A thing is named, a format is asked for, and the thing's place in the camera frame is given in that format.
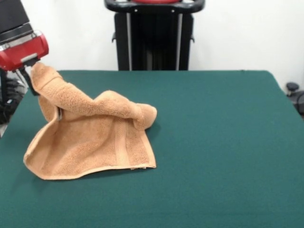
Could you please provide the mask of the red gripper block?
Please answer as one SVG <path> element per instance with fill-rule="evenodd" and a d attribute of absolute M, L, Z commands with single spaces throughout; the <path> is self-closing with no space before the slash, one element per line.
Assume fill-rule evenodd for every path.
<path fill-rule="evenodd" d="M 31 60 L 40 60 L 49 53 L 48 42 L 41 32 L 33 32 L 0 46 L 0 67 L 7 71 L 20 68 L 20 73 L 34 96 L 39 93 L 34 89 L 25 67 Z"/>

